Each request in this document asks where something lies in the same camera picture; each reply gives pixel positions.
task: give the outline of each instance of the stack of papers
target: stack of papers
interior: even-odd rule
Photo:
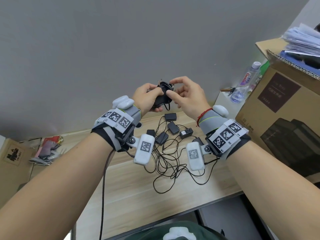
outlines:
[[[305,24],[290,28],[281,38],[289,43],[285,53],[320,57],[320,32]]]

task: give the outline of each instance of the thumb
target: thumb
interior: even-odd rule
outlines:
[[[152,89],[150,92],[148,92],[149,94],[152,95],[153,99],[156,99],[156,97],[163,95],[163,91],[161,88],[157,87],[155,89]]]
[[[167,90],[166,94],[170,99],[172,99],[173,101],[177,102],[178,104],[181,104],[182,100],[184,99],[178,93],[176,93],[174,91],[171,91],[171,90]]]

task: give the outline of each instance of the forearm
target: forearm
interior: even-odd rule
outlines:
[[[234,178],[280,239],[318,239],[320,190],[249,141],[227,159]]]
[[[63,239],[101,181],[111,150],[91,133],[27,183],[0,210],[0,239]]]

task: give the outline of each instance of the red string bracelet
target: red string bracelet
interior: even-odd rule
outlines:
[[[209,110],[214,110],[213,108],[210,108],[210,109],[207,109],[206,111],[204,111],[202,114],[200,114],[200,116],[198,117],[198,120],[197,120],[197,126],[199,126],[199,120],[202,118],[202,116],[205,115],[205,113],[207,113]]]

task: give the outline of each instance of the left hand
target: left hand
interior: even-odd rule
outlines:
[[[155,103],[156,97],[163,95],[162,89],[157,87],[157,85],[146,83],[141,87],[137,88],[132,96],[134,100],[134,105],[141,110],[141,117],[143,117],[147,112],[161,112],[162,107],[151,109]]]

